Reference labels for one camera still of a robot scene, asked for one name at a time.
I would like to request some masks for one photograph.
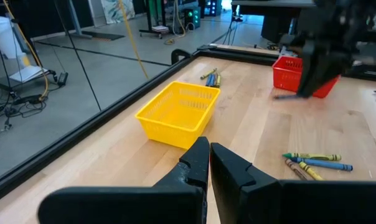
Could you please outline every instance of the table surface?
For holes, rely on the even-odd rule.
[[[203,135],[278,179],[298,179],[282,153],[341,154],[352,172],[314,167],[327,180],[376,180],[376,82],[341,78],[325,99],[274,101],[268,66],[201,57],[0,200],[0,223],[37,223],[41,200],[62,187],[151,186],[185,150],[147,139],[134,114],[174,80],[204,85],[222,76],[215,113]],[[219,223],[209,180],[208,223]]]
[[[313,0],[232,1],[233,6],[312,7]]]

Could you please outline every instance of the gray floor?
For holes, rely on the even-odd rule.
[[[151,34],[140,37],[138,31],[145,29],[145,17],[133,19],[129,23],[141,58],[155,63],[170,64],[170,54],[174,49],[179,48],[193,52],[198,46],[209,44],[226,33],[230,25],[230,12],[218,17],[206,17],[201,21],[199,29],[187,33],[184,38],[177,39],[174,45],[164,45],[164,41],[171,38],[171,35],[167,35],[163,39],[158,39]],[[264,42],[260,38],[261,23],[262,17],[244,17],[244,22],[237,26],[233,44],[253,46]],[[121,34],[126,37],[111,42],[73,38],[77,48],[135,58],[123,23],[87,30]],[[72,46],[65,36],[41,41],[66,47]],[[223,38],[216,41],[220,44],[222,42]],[[49,94],[49,99],[46,101],[47,107],[41,113],[29,118],[10,119],[12,129],[0,134],[0,175],[43,150],[100,111],[74,50],[43,44],[35,44],[35,46],[44,67],[60,73],[63,69],[54,51],[57,53],[63,67],[69,73],[67,85]],[[78,51],[78,54],[102,109],[146,81],[137,61],[84,51]],[[144,63],[144,66],[150,77],[167,69],[166,66],[153,63]],[[15,60],[6,60],[6,67],[10,74],[17,72]],[[3,76],[5,76],[5,72],[0,59],[0,77]],[[40,94],[43,89],[44,80],[40,78],[20,86],[17,88],[17,92],[21,96],[29,96]],[[5,117],[2,116],[0,130],[4,129],[5,121]]]

